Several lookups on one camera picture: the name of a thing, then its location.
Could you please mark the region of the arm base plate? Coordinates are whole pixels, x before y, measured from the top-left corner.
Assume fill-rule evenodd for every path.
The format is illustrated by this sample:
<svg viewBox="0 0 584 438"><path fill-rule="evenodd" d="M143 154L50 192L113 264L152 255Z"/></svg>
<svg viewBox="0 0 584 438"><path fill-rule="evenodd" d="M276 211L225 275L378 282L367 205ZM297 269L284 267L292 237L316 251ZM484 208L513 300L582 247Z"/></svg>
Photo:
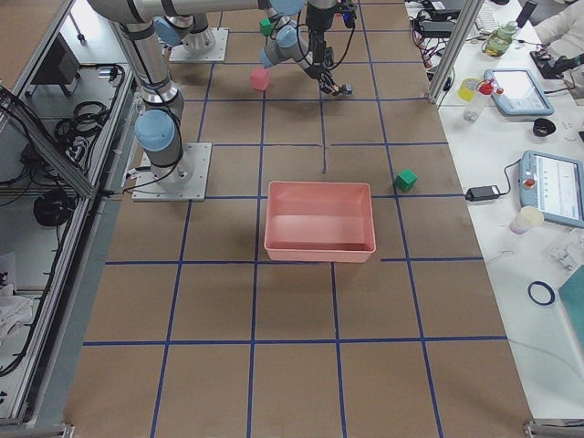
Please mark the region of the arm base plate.
<svg viewBox="0 0 584 438"><path fill-rule="evenodd" d="M151 167L144 152L141 166L149 167L149 170L138 173L138 188L132 190L131 198L135 202L202 202L206 195L212 148L211 143L187 142L183 145L182 159L175 168L166 171Z"/></svg>
<svg viewBox="0 0 584 438"><path fill-rule="evenodd" d="M208 27L203 32L191 33L182 44L170 52L170 62L174 64L207 64L224 62L229 29Z"/></svg>

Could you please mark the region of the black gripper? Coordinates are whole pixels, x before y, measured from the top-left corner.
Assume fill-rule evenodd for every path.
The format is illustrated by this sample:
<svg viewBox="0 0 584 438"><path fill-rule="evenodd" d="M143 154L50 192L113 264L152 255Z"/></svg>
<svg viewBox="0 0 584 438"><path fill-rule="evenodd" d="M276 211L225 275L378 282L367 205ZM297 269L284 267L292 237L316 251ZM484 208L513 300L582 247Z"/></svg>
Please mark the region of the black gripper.
<svg viewBox="0 0 584 438"><path fill-rule="evenodd" d="M309 76L317 81L319 90L325 95L341 93L339 86L334 81L331 82L330 72L325 66L310 64Z"/></svg>
<svg viewBox="0 0 584 438"><path fill-rule="evenodd" d="M334 66L334 51L327 45L325 33L332 27L334 13L307 13L308 44L314 64L325 68Z"/></svg>

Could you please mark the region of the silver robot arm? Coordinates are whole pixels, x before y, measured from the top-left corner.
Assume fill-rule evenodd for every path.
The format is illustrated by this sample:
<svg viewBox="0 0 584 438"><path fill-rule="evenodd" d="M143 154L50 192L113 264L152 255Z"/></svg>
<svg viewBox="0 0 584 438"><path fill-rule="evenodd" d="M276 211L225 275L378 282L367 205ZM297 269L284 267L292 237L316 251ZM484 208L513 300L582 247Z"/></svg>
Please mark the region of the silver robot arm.
<svg viewBox="0 0 584 438"><path fill-rule="evenodd" d="M340 1L188 1L179 6L181 14L231 12L258 9L274 23L276 35L260 51L266 68L292 60L318 82L320 91L338 96L350 94L349 85L335 82L332 49L325 33L332 27L334 16L342 12Z"/></svg>
<svg viewBox="0 0 584 438"><path fill-rule="evenodd" d="M108 19L130 67L137 75L145 111L135 133L150 161L155 184L168 190L193 178L193 161L186 158L181 133L183 94L172 81L159 44L171 46L195 32L207 34L207 16L214 12L262 10L276 36L260 51L270 68L296 62L326 94L349 95L348 85L332 76L337 67L325 34L335 16L354 28L356 12L350 1L93 1L91 7Z"/></svg>

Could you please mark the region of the green cube near arm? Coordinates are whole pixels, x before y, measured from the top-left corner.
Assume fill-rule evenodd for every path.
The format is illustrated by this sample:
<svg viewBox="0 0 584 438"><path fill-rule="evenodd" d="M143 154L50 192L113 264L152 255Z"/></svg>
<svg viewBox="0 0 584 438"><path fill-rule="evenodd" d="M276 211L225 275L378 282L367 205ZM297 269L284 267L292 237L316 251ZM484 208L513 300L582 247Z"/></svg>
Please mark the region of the green cube near arm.
<svg viewBox="0 0 584 438"><path fill-rule="evenodd" d="M259 31L264 37L269 37L273 30L274 24L270 21L269 18L262 18L259 22Z"/></svg>

